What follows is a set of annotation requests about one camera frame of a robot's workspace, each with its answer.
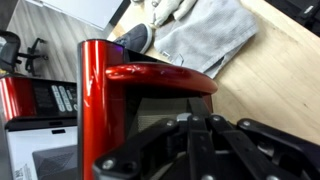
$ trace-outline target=wooden table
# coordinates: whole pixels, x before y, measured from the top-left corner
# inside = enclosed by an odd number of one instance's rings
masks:
[[[215,113],[247,117],[320,144],[320,39],[263,0],[241,0],[259,33],[219,73]],[[146,22],[130,6],[109,40]],[[166,60],[152,47],[147,55]]]

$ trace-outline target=floor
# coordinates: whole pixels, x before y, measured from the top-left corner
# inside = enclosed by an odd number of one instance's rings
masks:
[[[47,41],[40,44],[39,50],[48,55],[49,60],[38,59],[35,63],[41,78],[75,82],[78,43],[91,38],[107,39],[109,26],[101,31],[47,7],[20,0],[8,30],[20,36],[21,52],[26,52],[37,37]],[[24,64],[18,69],[26,73]]]
[[[18,0],[0,1],[0,30],[6,30]]]

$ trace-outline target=gray towel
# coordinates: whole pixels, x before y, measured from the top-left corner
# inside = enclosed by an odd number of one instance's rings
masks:
[[[214,78],[257,31],[238,0],[198,0],[180,21],[157,29],[154,46],[172,64]]]

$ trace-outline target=rolling chair base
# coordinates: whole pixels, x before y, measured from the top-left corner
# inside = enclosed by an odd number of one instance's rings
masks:
[[[35,55],[35,53],[38,52],[38,50],[36,50],[38,43],[42,43],[42,44],[46,44],[46,41],[40,38],[37,38],[36,41],[33,43],[32,47],[28,47],[28,54],[23,54],[23,53],[19,53],[18,56],[20,57],[24,57],[27,58],[26,61],[26,65],[25,65],[25,70],[28,73],[31,73],[33,77],[40,77],[40,75],[35,73],[34,70],[34,60],[38,59],[38,58],[42,58],[43,60],[49,60],[49,57],[46,55]]]

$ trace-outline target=red metal frame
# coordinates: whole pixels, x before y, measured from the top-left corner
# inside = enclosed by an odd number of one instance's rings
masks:
[[[92,164],[124,142],[124,94],[105,75],[108,66],[123,62],[123,49],[102,40],[81,44],[82,57],[82,177],[92,180]]]
[[[213,94],[217,85],[212,79],[195,70],[160,63],[128,63],[106,69],[108,79],[123,84],[152,85],[201,93]]]
[[[80,49],[80,179],[93,180],[94,161],[125,140],[124,85],[161,86],[197,95],[217,91],[212,79],[191,69],[146,62],[123,64],[124,49],[108,41],[88,40]]]
[[[5,121],[36,116],[31,80],[5,77],[0,79],[0,91]]]

